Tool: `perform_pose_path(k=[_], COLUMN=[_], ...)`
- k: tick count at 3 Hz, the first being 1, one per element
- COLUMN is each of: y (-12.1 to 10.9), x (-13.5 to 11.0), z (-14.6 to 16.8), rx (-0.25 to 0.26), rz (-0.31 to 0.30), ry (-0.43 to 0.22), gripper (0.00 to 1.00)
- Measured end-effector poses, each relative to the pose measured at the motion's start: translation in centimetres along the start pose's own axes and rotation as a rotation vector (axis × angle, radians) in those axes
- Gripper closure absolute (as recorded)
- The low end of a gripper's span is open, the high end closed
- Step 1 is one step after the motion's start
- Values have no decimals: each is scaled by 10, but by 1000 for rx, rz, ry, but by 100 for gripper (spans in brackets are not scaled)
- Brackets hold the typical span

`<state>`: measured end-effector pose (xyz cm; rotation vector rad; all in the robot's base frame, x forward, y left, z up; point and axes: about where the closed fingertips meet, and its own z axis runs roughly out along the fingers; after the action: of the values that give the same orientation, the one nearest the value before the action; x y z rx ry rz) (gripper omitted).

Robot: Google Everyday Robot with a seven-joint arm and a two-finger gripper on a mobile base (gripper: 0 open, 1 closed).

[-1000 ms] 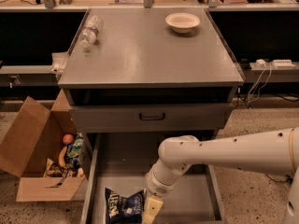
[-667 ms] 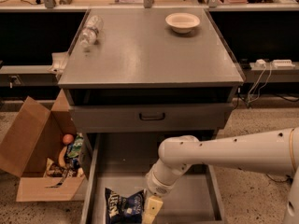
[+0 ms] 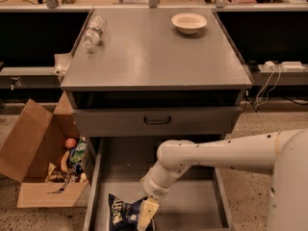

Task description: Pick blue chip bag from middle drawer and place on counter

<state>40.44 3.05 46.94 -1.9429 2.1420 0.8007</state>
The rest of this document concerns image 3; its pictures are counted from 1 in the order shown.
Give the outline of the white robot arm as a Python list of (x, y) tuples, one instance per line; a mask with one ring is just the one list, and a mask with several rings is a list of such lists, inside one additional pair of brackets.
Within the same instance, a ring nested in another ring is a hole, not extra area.
[(308, 130), (287, 130), (231, 140), (164, 141), (157, 162), (141, 179), (152, 200), (164, 198), (193, 166), (270, 174), (266, 231), (308, 231)]

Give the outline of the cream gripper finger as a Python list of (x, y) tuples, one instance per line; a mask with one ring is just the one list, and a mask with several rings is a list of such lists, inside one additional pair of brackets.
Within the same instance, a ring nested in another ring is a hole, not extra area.
[(137, 230), (145, 231), (150, 221), (159, 209), (159, 203), (156, 199), (147, 198), (141, 203), (140, 214), (138, 218)]

